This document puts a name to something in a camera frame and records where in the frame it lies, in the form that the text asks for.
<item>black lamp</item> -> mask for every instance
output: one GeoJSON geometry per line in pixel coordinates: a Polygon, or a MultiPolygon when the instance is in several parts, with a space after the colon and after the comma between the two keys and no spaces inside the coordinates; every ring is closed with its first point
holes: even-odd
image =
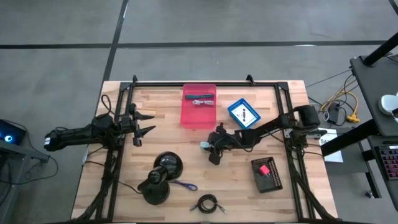
{"type": "Polygon", "coordinates": [[[176,153],[163,152],[156,157],[154,169],[149,172],[148,178],[138,185],[138,190],[149,204],[162,204],[170,193],[167,181],[179,178],[182,170],[181,158],[176,153]]]}

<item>black connector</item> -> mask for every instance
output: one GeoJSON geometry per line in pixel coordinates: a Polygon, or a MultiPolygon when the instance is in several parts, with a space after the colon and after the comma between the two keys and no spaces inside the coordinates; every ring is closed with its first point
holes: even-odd
{"type": "Polygon", "coordinates": [[[332,103],[328,109],[329,112],[329,117],[327,121],[332,124],[337,124],[338,121],[338,114],[340,110],[340,104],[339,103],[332,103]]]}

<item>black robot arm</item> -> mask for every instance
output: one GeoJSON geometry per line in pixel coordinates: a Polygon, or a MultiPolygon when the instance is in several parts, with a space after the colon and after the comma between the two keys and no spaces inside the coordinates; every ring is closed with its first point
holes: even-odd
{"type": "Polygon", "coordinates": [[[57,151],[66,146],[80,144],[100,143],[104,147],[113,147],[119,143],[119,136],[134,133],[133,143],[141,146],[141,140],[155,126],[140,128],[137,120],[151,119],[153,116],[141,115],[136,111],[136,105],[129,105],[129,114],[132,116],[121,116],[120,121],[115,123],[109,114],[101,114],[91,120],[91,124],[83,128],[55,128],[45,135],[44,148],[48,151],[57,151]]]}
{"type": "Polygon", "coordinates": [[[313,106],[298,106],[293,109],[293,112],[279,115],[258,128],[235,130],[234,134],[228,134],[221,123],[215,132],[209,134],[208,145],[204,143],[202,148],[210,152],[209,161],[218,165],[222,157],[222,150],[251,148],[245,150],[251,152],[263,137],[279,130],[284,130],[285,136],[291,138],[291,147],[307,147],[308,134],[319,132],[318,135],[321,136],[326,133],[326,131],[318,130],[319,124],[320,121],[313,106]]]}

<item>red plastic bin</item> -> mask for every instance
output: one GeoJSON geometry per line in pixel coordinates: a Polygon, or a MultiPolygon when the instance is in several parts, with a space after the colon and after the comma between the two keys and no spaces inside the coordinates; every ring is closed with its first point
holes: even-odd
{"type": "Polygon", "coordinates": [[[216,126],[216,85],[214,84],[185,84],[182,90],[181,126],[189,129],[214,129],[216,126]],[[213,105],[194,105],[193,100],[185,99],[185,95],[214,94],[213,98],[197,100],[212,100],[213,105]]]}

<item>white label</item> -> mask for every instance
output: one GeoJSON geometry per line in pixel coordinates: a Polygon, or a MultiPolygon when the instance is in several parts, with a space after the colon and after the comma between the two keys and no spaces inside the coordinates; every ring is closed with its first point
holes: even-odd
{"type": "Polygon", "coordinates": [[[245,127],[248,127],[256,120],[256,117],[244,105],[237,106],[232,110],[232,114],[234,114],[245,127]]]}
{"type": "Polygon", "coordinates": [[[44,139],[44,145],[46,146],[48,144],[50,144],[50,138],[45,138],[44,139]]]}
{"type": "MultiPolygon", "coordinates": [[[[337,132],[335,129],[319,128],[319,130],[327,131],[327,133],[319,139],[320,146],[337,137],[337,132]]],[[[325,162],[343,162],[341,151],[337,151],[329,156],[325,156],[325,162]]]]}

